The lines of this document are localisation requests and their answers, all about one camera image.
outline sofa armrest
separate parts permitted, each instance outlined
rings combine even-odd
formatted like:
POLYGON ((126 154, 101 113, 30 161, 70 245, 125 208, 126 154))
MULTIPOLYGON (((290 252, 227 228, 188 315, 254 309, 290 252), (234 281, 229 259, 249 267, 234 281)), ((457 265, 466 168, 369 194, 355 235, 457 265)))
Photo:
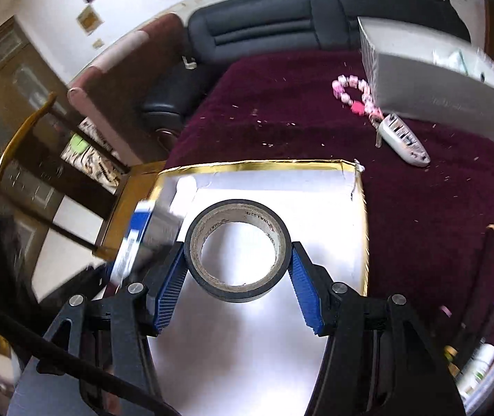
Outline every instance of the sofa armrest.
POLYGON ((140 107, 144 118, 156 113, 172 113, 183 121, 197 109, 225 69, 199 64, 188 70, 180 63, 160 77, 140 107))
POLYGON ((145 131, 137 107, 152 83, 181 63, 184 27, 166 14, 120 38, 70 84, 68 100, 95 124, 124 164, 167 157, 145 131))

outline black cable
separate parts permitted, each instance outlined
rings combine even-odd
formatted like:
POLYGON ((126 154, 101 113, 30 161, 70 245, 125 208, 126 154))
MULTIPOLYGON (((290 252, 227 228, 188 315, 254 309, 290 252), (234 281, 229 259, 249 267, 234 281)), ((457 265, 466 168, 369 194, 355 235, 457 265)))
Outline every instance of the black cable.
POLYGON ((481 278, 484 275, 484 270, 492 263, 493 244, 494 225, 488 225, 486 227, 484 240, 482 242, 482 248, 477 256, 475 269, 473 271, 473 277, 471 279, 471 286, 467 295, 467 299, 465 301, 465 305, 463 307, 463 313, 458 324, 459 331, 457 332, 457 335, 451 343, 451 346, 455 347, 455 349, 461 348, 468 323, 473 313, 472 310, 474 310, 474 307, 476 305, 476 300, 479 293, 478 286, 480 285, 481 278))
POLYGON ((180 416, 174 408, 165 402, 129 382, 74 357, 74 355, 27 329, 2 311, 0 311, 0 335, 10 344, 27 349, 34 357, 49 362, 60 371, 151 410, 156 416, 180 416))

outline pink beaded bracelet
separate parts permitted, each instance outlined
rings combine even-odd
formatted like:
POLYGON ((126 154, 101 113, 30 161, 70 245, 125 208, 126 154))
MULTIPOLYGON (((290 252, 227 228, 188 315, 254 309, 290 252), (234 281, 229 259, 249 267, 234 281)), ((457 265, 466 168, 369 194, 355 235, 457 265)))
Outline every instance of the pink beaded bracelet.
POLYGON ((350 75, 347 78, 345 75, 338 76, 337 80, 332 82, 332 91, 334 97, 341 100, 345 105, 351 107, 351 111, 358 116, 367 114, 370 119, 383 119, 380 108, 374 106, 374 98, 370 93, 370 86, 365 80, 359 80, 357 76, 350 75), (359 89, 362 93, 362 101, 353 101, 349 94, 345 92, 346 87, 359 89))

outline white box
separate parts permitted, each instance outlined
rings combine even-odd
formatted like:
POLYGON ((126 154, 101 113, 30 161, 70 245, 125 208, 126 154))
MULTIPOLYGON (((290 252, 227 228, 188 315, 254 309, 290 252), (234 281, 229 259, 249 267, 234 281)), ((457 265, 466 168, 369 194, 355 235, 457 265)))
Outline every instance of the white box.
POLYGON ((494 141, 494 62, 471 44, 436 30, 359 18, 363 65, 383 112, 444 123, 494 141), (468 76, 433 63, 460 50, 468 76))

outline gold tape edge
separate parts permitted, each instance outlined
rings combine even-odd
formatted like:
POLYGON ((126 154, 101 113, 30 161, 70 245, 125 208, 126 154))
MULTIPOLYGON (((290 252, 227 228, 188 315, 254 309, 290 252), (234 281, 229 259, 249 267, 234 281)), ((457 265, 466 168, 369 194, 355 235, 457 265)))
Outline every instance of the gold tape edge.
POLYGON ((363 264, 364 264, 363 267, 365 269, 363 271, 363 276, 361 278, 361 295, 366 297, 368 294, 368 275, 370 274, 368 269, 370 253, 368 250, 368 218, 366 212, 366 198, 365 198, 365 190, 363 189, 363 179, 360 173, 357 175, 357 186, 359 186, 359 189, 361 190, 361 197, 360 197, 362 200, 361 211, 362 211, 363 220, 365 221, 363 223, 363 264))
MULTIPOLYGON (((163 170, 156 178, 153 190, 148 200, 156 201, 168 177, 190 175, 193 173, 218 173, 240 172, 254 170, 341 170, 343 172, 355 172, 355 163, 344 159, 246 159, 244 161, 212 162, 207 164, 194 164, 191 166, 179 166, 163 170)), ((366 213, 366 199, 363 189, 361 174, 356 175, 357 186, 361 191, 363 224, 363 277, 361 280, 361 294, 368 293, 368 220, 366 213)))

